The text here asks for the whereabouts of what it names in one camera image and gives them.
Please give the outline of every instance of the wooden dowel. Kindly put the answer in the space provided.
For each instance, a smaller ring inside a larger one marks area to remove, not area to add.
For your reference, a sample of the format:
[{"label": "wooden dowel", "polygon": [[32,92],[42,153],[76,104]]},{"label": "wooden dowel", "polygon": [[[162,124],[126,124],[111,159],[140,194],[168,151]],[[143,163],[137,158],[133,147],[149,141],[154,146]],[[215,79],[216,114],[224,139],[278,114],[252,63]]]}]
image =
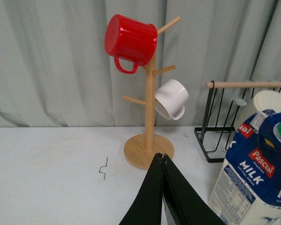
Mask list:
[{"label": "wooden dowel", "polygon": [[157,74],[165,73],[165,72],[168,72],[168,71],[171,71],[171,70],[174,70],[174,69],[176,69],[175,65],[169,66],[169,67],[165,67],[165,68],[162,68],[162,69],[159,69],[159,70],[154,70],[152,72],[152,75],[157,75]]},{"label": "wooden dowel", "polygon": [[129,96],[126,96],[126,95],[123,95],[122,98],[123,98],[124,100],[131,101],[131,102],[134,102],[134,103],[137,103],[137,104],[147,105],[147,103],[144,102],[144,101],[141,101],[141,100],[138,100],[138,99],[136,99],[136,98],[129,97]]},{"label": "wooden dowel", "polygon": [[176,17],[175,19],[173,19],[171,22],[167,23],[166,25],[164,25],[163,27],[161,27],[158,31],[157,34],[161,34],[163,32],[165,32],[168,28],[170,28],[171,26],[173,26],[175,23],[177,23],[179,20],[181,19],[180,16]]},{"label": "wooden dowel", "polygon": [[207,88],[281,88],[281,82],[207,82]]}]

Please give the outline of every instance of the wooden base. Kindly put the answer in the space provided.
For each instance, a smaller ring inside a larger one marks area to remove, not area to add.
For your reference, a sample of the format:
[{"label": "wooden base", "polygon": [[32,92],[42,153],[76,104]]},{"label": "wooden base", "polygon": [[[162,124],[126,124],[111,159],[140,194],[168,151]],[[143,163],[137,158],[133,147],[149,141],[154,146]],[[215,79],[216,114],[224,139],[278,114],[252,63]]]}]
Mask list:
[{"label": "wooden base", "polygon": [[174,156],[174,146],[161,135],[153,135],[153,150],[145,149],[145,134],[130,138],[124,146],[126,160],[133,166],[147,170],[156,153],[166,153],[170,158]]}]

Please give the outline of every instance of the nutrition label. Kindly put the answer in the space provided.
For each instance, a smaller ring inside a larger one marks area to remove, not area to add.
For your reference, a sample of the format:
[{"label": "nutrition label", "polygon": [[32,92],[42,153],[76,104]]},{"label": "nutrition label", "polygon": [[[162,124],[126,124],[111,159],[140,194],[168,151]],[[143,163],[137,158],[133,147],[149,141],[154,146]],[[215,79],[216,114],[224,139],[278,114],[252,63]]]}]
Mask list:
[{"label": "nutrition label", "polygon": [[254,200],[253,194],[228,165],[218,179],[209,205],[227,225],[237,225]]}]

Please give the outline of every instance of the red logo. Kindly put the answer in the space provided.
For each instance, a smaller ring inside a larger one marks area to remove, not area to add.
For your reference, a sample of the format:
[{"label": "red logo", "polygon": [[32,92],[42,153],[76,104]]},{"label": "red logo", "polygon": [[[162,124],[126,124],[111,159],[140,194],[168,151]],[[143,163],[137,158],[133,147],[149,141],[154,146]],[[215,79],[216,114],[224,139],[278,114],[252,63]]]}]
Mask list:
[{"label": "red logo", "polygon": [[249,138],[254,133],[252,126],[246,125],[244,123],[238,128],[238,130],[242,133],[243,136],[245,136],[245,138]]},{"label": "red logo", "polygon": [[262,169],[266,171],[266,174],[269,178],[272,177],[276,168],[274,165],[268,162],[268,160],[261,154],[261,151],[259,149],[255,149],[249,154],[249,156],[252,160],[256,161],[259,166],[262,167]]}]

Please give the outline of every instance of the mug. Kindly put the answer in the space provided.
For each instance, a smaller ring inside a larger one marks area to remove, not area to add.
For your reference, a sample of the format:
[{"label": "mug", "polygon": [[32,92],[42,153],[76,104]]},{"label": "mug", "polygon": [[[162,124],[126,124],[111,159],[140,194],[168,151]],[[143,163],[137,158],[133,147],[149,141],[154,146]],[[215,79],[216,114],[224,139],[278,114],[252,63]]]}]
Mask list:
[{"label": "mug", "polygon": [[185,87],[176,80],[169,80],[155,93],[155,109],[167,120],[178,120],[184,114],[189,95]]},{"label": "mug", "polygon": [[[152,24],[116,14],[107,26],[105,51],[114,57],[115,65],[122,73],[133,74],[138,66],[146,65],[151,60],[156,46],[157,29]],[[119,59],[131,61],[133,69],[131,71],[123,69]]]}]

